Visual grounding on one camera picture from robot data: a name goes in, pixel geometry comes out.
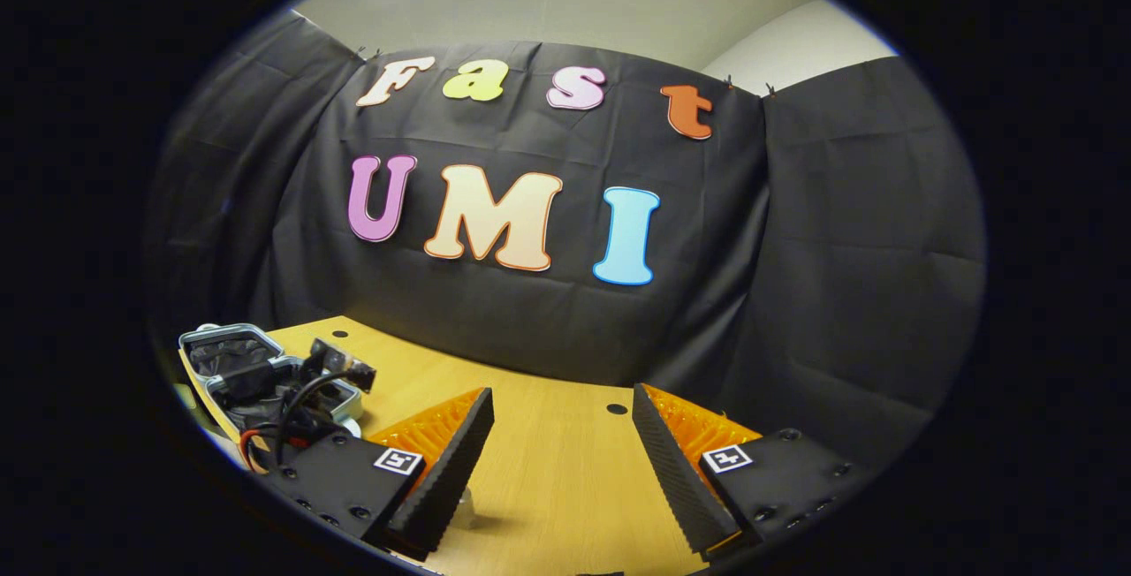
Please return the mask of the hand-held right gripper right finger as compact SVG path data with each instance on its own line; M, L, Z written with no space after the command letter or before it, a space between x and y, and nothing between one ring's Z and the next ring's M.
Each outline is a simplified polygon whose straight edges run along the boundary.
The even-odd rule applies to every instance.
M759 435L650 384L633 392L634 430L690 550L703 559L808 527L877 475L798 428Z

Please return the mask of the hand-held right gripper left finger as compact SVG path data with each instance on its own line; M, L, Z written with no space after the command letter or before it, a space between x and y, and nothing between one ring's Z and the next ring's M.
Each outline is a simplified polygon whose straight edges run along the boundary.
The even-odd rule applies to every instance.
M260 480L328 527L422 561L452 523L495 419L493 392L480 387L372 440L339 428L288 448Z

